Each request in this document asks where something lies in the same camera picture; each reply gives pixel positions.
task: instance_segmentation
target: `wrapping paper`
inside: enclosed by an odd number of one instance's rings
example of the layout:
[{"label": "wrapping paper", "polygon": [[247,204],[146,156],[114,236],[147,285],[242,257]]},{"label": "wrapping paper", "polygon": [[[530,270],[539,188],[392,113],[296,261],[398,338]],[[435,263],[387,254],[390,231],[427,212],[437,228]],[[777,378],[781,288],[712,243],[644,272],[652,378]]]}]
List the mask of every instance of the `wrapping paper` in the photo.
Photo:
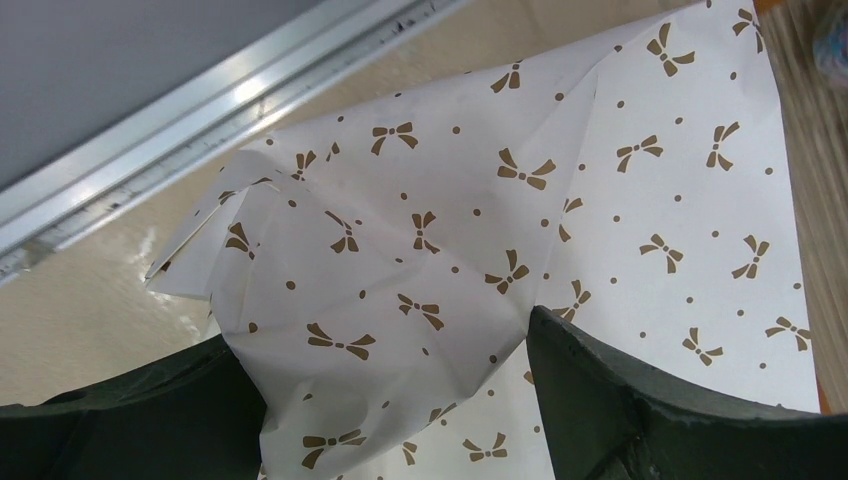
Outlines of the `wrapping paper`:
[{"label": "wrapping paper", "polygon": [[148,277],[210,300],[268,403],[268,477],[553,478],[535,304],[691,382],[817,410],[753,12],[694,5],[239,152]]}]

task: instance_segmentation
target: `brown bow pattern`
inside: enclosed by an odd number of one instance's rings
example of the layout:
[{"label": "brown bow pattern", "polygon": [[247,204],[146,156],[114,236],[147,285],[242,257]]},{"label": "brown bow pattern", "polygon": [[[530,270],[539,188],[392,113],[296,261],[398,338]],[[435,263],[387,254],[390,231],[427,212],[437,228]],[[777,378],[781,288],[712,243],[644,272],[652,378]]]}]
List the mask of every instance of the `brown bow pattern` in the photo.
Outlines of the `brown bow pattern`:
[{"label": "brown bow pattern", "polygon": [[618,158],[621,159],[618,163],[617,171],[627,173],[627,164],[630,162],[630,157],[639,150],[644,150],[657,158],[660,158],[663,152],[662,147],[657,146],[656,135],[651,135],[650,137],[642,140],[641,143],[631,147],[621,147],[615,152],[615,154],[618,155]]},{"label": "brown bow pattern", "polygon": [[571,288],[574,289],[574,304],[570,307],[551,310],[554,315],[562,317],[562,319],[566,322],[573,321],[574,315],[577,314],[577,309],[592,298],[591,292],[588,290],[585,292],[583,291],[583,286],[580,284],[580,280],[574,280],[571,282]]},{"label": "brown bow pattern", "polygon": [[795,343],[798,344],[798,351],[803,352],[807,350],[807,342],[813,339],[809,330],[798,328],[795,325],[792,325],[792,322],[790,322],[784,317],[778,317],[775,323],[777,323],[779,326],[767,329],[766,337],[771,338],[773,335],[777,335],[780,332],[789,331],[795,334]]},{"label": "brown bow pattern", "polygon": [[763,51],[763,33],[760,31],[760,25],[754,21],[754,15],[752,15],[751,12],[740,8],[739,18],[741,18],[742,21],[733,26],[733,33],[735,33],[738,37],[742,31],[748,28],[748,25],[753,26],[754,36],[757,38],[757,53],[761,53]]},{"label": "brown bow pattern", "polygon": [[506,295],[507,290],[509,290],[510,283],[515,280],[520,280],[530,273],[530,269],[528,269],[526,265],[518,265],[518,254],[515,250],[507,250],[506,258],[509,260],[510,272],[506,279],[503,277],[489,275],[488,273],[486,274],[486,283],[497,283],[498,292],[500,292],[501,295]]},{"label": "brown bow pattern", "polygon": [[[574,210],[575,208],[580,208],[582,206],[583,206],[583,199],[575,198],[574,200],[569,200],[569,199],[566,198],[565,199],[565,205],[562,207],[563,216],[565,216],[566,213]],[[571,235],[569,235],[568,232],[565,230],[565,227],[562,226],[562,220],[561,219],[560,219],[560,223],[559,223],[559,238],[562,240],[563,243],[571,240]]]},{"label": "brown bow pattern", "polygon": [[754,258],[751,260],[751,263],[746,263],[731,273],[733,274],[733,278],[739,278],[742,275],[745,275],[748,278],[757,278],[757,264],[760,263],[761,257],[768,251],[770,244],[765,241],[758,244],[757,239],[754,238],[753,235],[748,235],[743,241],[748,245],[751,251],[754,252]]},{"label": "brown bow pattern", "polygon": [[330,245],[330,248],[332,248],[333,251],[336,252],[336,253],[342,253],[344,251],[345,247],[347,247],[347,250],[349,252],[358,252],[359,251],[359,245],[357,245],[356,239],[353,238],[353,227],[351,227],[349,223],[345,222],[344,220],[342,220],[341,218],[339,218],[338,216],[336,216],[333,212],[330,212],[329,210],[324,212],[324,213],[326,213],[328,217],[335,220],[336,223],[338,223],[339,225],[341,225],[345,229],[344,237],[339,239],[338,242]]},{"label": "brown bow pattern", "polygon": [[412,214],[412,223],[417,229],[417,237],[415,238],[415,243],[412,244],[412,248],[416,250],[427,248],[427,250],[430,250],[434,254],[439,253],[440,250],[424,238],[424,229],[427,228],[427,225],[430,225],[430,222],[435,219],[436,216],[433,215],[433,212],[427,212],[423,217],[420,213]]},{"label": "brown bow pattern", "polygon": [[334,342],[329,335],[327,335],[326,333],[324,333],[323,330],[321,330],[321,327],[319,327],[317,323],[308,324],[306,326],[306,329],[309,330],[309,333],[315,335],[314,337],[309,337],[309,339],[307,340],[307,343],[309,343],[310,345],[314,345],[316,347],[343,348],[362,360],[368,360],[368,350],[364,349],[363,347],[366,345],[371,345],[376,341],[371,335],[363,335],[362,338],[360,338],[359,340],[345,345],[341,342]]},{"label": "brown bow pattern", "polygon": [[403,442],[401,449],[403,450],[403,456],[406,458],[406,464],[415,465],[415,457],[412,454],[418,451],[418,445],[412,442]]},{"label": "brown bow pattern", "polygon": [[419,310],[419,311],[421,311],[421,314],[424,315],[424,318],[426,318],[427,321],[430,322],[430,325],[432,325],[433,328],[435,328],[437,332],[445,327],[445,324],[442,323],[442,321],[439,320],[439,318],[436,316],[436,315],[439,314],[439,306],[438,305],[436,305],[436,304],[421,305],[419,303],[414,303],[412,300],[410,300],[409,297],[401,295],[401,294],[398,294],[398,299],[400,299],[400,301],[401,301],[401,305],[400,305],[400,307],[398,307],[398,309],[401,312],[403,312],[404,315],[408,316],[409,311],[412,310],[412,309]]},{"label": "brown bow pattern", "polygon": [[509,80],[509,88],[510,90],[515,90],[516,88],[521,86],[521,76],[518,73],[518,67],[521,63],[521,60],[512,64],[512,70],[505,73],[503,77],[500,78],[497,82],[493,83],[489,88],[492,89],[493,92],[498,93],[505,86],[507,86],[507,80]]},{"label": "brown bow pattern", "polygon": [[733,122],[729,127],[725,127],[723,125],[716,127],[715,132],[713,132],[713,151],[710,152],[710,155],[707,157],[708,168],[714,168],[716,163],[718,163],[725,172],[730,171],[730,168],[733,166],[733,162],[724,158],[718,149],[721,146],[721,143],[725,141],[727,137],[733,135],[733,132],[736,130],[739,130],[739,122]]},{"label": "brown bow pattern", "polygon": [[250,249],[250,242],[247,241],[247,235],[244,234],[244,228],[241,226],[241,222],[233,224],[228,229],[229,232],[235,237],[230,237],[227,239],[227,244],[224,248],[236,248],[241,250],[242,252],[247,253],[251,260],[253,260],[256,255],[254,255],[253,250]]},{"label": "brown bow pattern", "polygon": [[468,458],[471,459],[472,462],[477,462],[483,460],[484,458],[494,457],[494,458],[506,458],[507,452],[505,448],[501,448],[506,441],[506,435],[501,432],[498,432],[497,438],[495,438],[495,443],[492,445],[491,450],[483,450],[482,448],[474,445],[469,439],[465,439],[462,442],[462,446],[471,450],[471,453],[468,454]]},{"label": "brown bow pattern", "polygon": [[317,450],[309,452],[300,464],[312,470],[315,468],[315,462],[318,461],[318,457],[324,453],[327,447],[334,447],[336,445],[362,445],[368,437],[361,437],[360,435],[362,435],[362,431],[356,429],[342,435],[338,439],[313,436],[303,437],[303,448],[315,448]]},{"label": "brown bow pattern", "polygon": [[659,236],[659,234],[655,233],[651,235],[651,242],[653,243],[653,245],[649,244],[642,245],[641,247],[639,247],[639,252],[644,255],[646,253],[653,252],[654,250],[662,250],[666,254],[665,258],[668,273],[677,272],[677,262],[683,260],[683,254],[666,245],[665,241],[661,236]]},{"label": "brown bow pattern", "polygon": [[410,133],[412,133],[412,122],[406,122],[402,125],[398,125],[396,128],[374,127],[374,129],[371,130],[371,135],[373,135],[377,140],[375,140],[374,145],[371,146],[371,153],[379,155],[380,149],[383,148],[383,143],[386,139],[395,134],[397,134],[398,138],[403,140],[404,143],[409,145],[409,148],[415,148],[415,146],[418,145],[418,139],[410,135]]},{"label": "brown bow pattern", "polygon": [[666,44],[668,43],[669,30],[671,30],[671,23],[664,23],[660,27],[659,38],[651,40],[648,43],[648,51],[660,57],[660,61],[663,62],[665,74],[669,77],[673,77],[677,73],[677,65],[685,65],[695,61],[695,52],[689,52],[686,55],[669,58],[668,54],[665,52]]},{"label": "brown bow pattern", "polygon": [[701,362],[707,367],[709,367],[713,363],[713,359],[710,357],[718,357],[724,354],[724,351],[721,347],[706,351],[701,350],[701,347],[698,346],[697,327],[692,327],[689,329],[689,338],[683,340],[683,346],[695,352],[695,355],[698,355],[698,358],[700,358]]},{"label": "brown bow pattern", "polygon": [[503,161],[507,166],[501,165],[498,168],[498,176],[503,178],[516,178],[518,177],[521,181],[526,181],[528,185],[537,189],[544,190],[545,186],[548,182],[545,179],[539,178],[542,175],[547,175],[548,173],[553,172],[556,169],[556,164],[554,164],[553,160],[548,159],[544,165],[537,168],[530,175],[527,175],[524,172],[518,171],[518,165],[515,163],[515,160],[512,159],[512,154],[509,152],[508,148],[504,148],[498,155],[501,157],[501,161]]},{"label": "brown bow pattern", "polygon": [[303,171],[309,168],[309,165],[315,161],[315,152],[310,150],[306,153],[306,155],[302,153],[298,153],[295,156],[295,160],[297,162],[297,172],[292,174],[292,178],[295,180],[300,180],[301,182],[305,182],[306,178],[303,177]]}]

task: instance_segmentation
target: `beige surface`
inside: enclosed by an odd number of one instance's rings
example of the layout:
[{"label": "beige surface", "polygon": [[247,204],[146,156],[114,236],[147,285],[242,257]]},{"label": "beige surface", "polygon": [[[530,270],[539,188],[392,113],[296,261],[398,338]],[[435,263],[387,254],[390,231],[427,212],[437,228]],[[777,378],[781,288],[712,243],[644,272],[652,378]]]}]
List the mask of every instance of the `beige surface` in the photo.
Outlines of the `beige surface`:
[{"label": "beige surface", "polygon": [[[686,3],[689,2],[478,0],[308,103],[281,125],[436,78],[527,57]],[[776,27],[776,23],[789,18],[785,12],[778,13],[763,21],[772,49],[778,43],[778,34],[786,36],[789,43],[796,41],[793,32]],[[789,57],[772,52],[772,58],[783,64]],[[790,64],[797,61],[798,58],[792,59]],[[818,86],[814,81],[803,80],[803,76],[799,77],[801,80],[792,75],[786,77],[788,80],[781,82],[783,88]],[[834,102],[821,93],[792,95],[798,98],[785,102],[791,108],[790,115],[797,118],[787,121],[787,127],[794,156],[796,201],[801,204],[798,217],[817,365],[834,410],[848,410],[848,376],[843,367],[848,364],[848,335],[840,321],[848,316],[848,294],[840,291],[848,281],[848,270],[844,268],[848,247],[839,241],[848,238],[848,232],[844,232],[848,229],[848,214],[841,208],[845,204],[845,188],[837,181],[840,174],[848,173],[848,166],[836,161],[845,157],[841,143],[832,146],[815,142],[827,138],[823,132],[830,131],[824,130],[825,126],[815,126],[821,121],[821,107],[812,107],[809,102],[826,98],[824,108],[842,114],[848,108],[844,102]],[[834,130],[835,138],[840,134],[844,137],[842,123],[827,125]],[[837,148],[823,150],[834,152],[823,158],[833,160],[832,174],[823,171],[822,160],[809,151],[831,148],[829,145]],[[38,403],[62,391],[120,374],[202,338],[206,305],[146,292],[141,277],[182,215],[225,163],[226,159],[212,162],[0,289],[0,404]],[[821,185],[830,187],[832,192],[819,191]]]}]

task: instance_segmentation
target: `white wrapping paper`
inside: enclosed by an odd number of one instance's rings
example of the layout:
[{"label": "white wrapping paper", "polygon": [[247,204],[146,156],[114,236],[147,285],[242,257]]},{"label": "white wrapping paper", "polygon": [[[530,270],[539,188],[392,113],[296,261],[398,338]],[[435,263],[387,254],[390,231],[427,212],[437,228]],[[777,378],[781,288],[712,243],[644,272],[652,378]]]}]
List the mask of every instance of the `white wrapping paper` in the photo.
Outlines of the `white wrapping paper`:
[{"label": "white wrapping paper", "polygon": [[553,478],[535,304],[691,382],[817,410],[761,45],[750,2],[698,4],[271,132],[150,286],[211,298],[268,403],[269,478]]}]

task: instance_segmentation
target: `gray panel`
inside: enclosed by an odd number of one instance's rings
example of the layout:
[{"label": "gray panel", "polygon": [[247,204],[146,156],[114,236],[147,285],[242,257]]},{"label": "gray panel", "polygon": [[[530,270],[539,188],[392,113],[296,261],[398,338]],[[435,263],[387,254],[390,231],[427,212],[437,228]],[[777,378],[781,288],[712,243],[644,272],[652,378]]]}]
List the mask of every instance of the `gray panel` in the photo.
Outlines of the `gray panel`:
[{"label": "gray panel", "polygon": [[0,190],[321,0],[0,0]]}]

